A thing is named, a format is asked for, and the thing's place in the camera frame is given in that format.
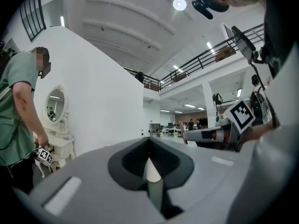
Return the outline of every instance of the white panel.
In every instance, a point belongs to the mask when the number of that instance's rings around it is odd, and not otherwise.
[[[47,47],[52,62],[47,77],[37,80],[37,113],[50,90],[61,84],[68,93],[68,125],[76,138],[76,156],[141,136],[143,86],[137,79],[63,27],[46,29],[28,49],[36,46]],[[125,120],[128,125],[115,135],[114,129],[107,129],[112,120]]]
[[[142,110],[143,137],[149,137],[150,123],[160,123],[160,104],[143,102]]]

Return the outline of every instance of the person in background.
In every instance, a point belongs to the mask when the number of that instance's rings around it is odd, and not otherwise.
[[[44,47],[31,53],[19,52],[10,59],[0,79],[0,93],[6,91],[0,101],[1,182],[25,193],[33,188],[32,160],[24,159],[34,148],[32,131],[39,145],[49,142],[33,103],[38,74],[49,64],[49,58]]]
[[[188,130],[189,130],[189,131],[190,131],[190,130],[193,130],[193,125],[194,125],[194,123],[193,123],[192,119],[190,119],[190,121],[189,121],[189,123],[188,123]]]
[[[201,129],[201,123],[200,123],[199,119],[197,120],[197,129]]]

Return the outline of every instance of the black backpack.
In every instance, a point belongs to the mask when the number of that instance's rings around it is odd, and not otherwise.
[[[263,110],[262,106],[266,106],[265,99],[260,94],[261,87],[258,91],[253,91],[250,96],[250,107],[254,113],[256,119],[263,119]]]
[[[0,42],[0,78],[9,62],[9,60],[15,55],[15,51],[11,48],[4,49],[5,42]]]

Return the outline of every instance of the hand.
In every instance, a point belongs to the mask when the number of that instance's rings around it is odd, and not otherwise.
[[[49,139],[48,139],[46,132],[44,132],[42,135],[37,136],[37,142],[42,147],[44,147],[45,145],[47,145],[49,143]]]

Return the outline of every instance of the black metal railing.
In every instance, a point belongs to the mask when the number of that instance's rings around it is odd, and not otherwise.
[[[24,0],[20,6],[20,14],[23,26],[32,42],[46,29],[41,0]]]
[[[127,70],[132,76],[134,76],[137,80],[139,80],[143,86],[147,89],[153,90],[153,91],[160,91],[161,90],[161,83],[160,80],[147,76],[141,72],[123,67],[125,70]]]
[[[243,33],[253,44],[263,41],[263,24],[248,29]],[[213,46],[211,49],[204,51],[161,79],[160,89],[163,89],[172,83],[178,82],[187,76],[190,76],[192,73],[204,69],[206,66],[230,57],[233,54],[236,54],[239,50],[233,37]]]

